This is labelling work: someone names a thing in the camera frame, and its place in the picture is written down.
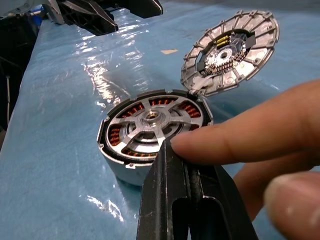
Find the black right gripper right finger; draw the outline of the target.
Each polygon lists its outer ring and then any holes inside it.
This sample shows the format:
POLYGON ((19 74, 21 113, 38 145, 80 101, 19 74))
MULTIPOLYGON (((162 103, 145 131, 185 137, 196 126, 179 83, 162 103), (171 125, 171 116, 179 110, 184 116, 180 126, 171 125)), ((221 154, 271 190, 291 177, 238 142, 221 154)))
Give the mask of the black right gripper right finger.
POLYGON ((259 240, 240 193, 221 165, 186 165, 191 240, 259 240))

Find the blue plastic table cover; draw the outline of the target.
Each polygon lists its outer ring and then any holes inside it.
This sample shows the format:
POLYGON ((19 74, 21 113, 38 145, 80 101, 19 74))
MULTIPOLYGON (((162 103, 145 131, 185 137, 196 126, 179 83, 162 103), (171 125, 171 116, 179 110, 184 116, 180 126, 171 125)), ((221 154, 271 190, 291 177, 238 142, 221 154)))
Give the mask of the blue plastic table cover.
POLYGON ((320 0, 160 0, 148 19, 113 12, 95 36, 43 21, 0 151, 0 240, 136 240, 141 190, 115 178, 97 146, 122 100, 181 89, 184 55, 237 11, 272 12, 279 40, 265 66, 207 103, 220 123, 320 77, 320 0))

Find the bare person hand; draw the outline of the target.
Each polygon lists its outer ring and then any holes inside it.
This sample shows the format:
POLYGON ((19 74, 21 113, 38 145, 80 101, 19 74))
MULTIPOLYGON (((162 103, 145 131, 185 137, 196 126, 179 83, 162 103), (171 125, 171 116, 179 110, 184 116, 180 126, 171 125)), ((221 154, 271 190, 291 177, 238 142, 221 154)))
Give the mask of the bare person hand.
POLYGON ((262 208, 287 240, 320 240, 320 79, 171 140, 182 158, 243 163, 234 182, 254 219, 262 208))

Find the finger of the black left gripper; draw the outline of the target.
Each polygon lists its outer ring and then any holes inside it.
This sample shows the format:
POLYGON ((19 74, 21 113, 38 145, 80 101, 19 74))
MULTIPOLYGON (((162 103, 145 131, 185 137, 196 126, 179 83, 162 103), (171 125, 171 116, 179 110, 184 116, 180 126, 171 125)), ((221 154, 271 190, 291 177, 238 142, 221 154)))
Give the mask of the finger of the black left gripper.
POLYGON ((129 0, 129 11, 143 19, 160 16, 163 7, 159 0, 129 0))
POLYGON ((76 25, 95 36, 119 30, 114 17, 94 0, 56 0, 65 24, 76 25))

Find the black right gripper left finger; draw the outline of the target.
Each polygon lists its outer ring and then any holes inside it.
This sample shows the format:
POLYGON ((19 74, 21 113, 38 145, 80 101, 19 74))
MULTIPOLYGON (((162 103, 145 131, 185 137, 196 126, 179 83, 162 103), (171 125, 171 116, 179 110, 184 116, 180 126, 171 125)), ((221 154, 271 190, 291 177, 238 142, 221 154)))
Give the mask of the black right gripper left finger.
POLYGON ((136 240, 188 240, 190 212, 185 166, 168 138, 142 185, 136 240))

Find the round silver hinged motor lid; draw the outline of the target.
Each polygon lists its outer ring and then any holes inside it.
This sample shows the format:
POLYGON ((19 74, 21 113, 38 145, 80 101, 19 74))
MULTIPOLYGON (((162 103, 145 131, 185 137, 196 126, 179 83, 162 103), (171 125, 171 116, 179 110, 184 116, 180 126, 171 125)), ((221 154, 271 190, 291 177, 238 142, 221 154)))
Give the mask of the round silver hinged motor lid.
POLYGON ((193 44, 183 58, 180 82, 190 94, 204 97, 236 88, 267 63, 279 35, 270 11, 239 10, 193 44))

